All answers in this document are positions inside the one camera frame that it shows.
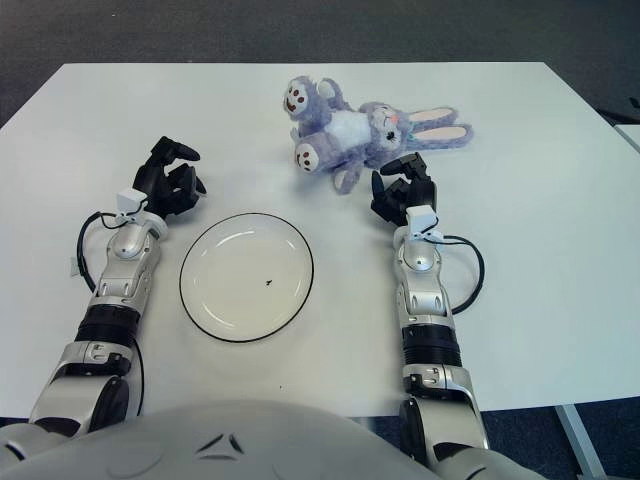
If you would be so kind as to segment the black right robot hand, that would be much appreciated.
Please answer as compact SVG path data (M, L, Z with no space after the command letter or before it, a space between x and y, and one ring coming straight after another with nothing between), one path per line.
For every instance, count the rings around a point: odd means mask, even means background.
M436 210L437 187L418 152L399 157L371 173L371 209L398 227L408 224L410 207L429 205Z

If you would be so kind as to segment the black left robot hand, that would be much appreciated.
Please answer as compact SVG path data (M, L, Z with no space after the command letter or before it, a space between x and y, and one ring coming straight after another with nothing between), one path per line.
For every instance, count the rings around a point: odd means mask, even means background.
M138 169L133 188L147 195L146 212L162 219L192 209L207 193L193 166L183 163L166 172L175 160L196 162L197 151L163 136L151 149L148 160Z

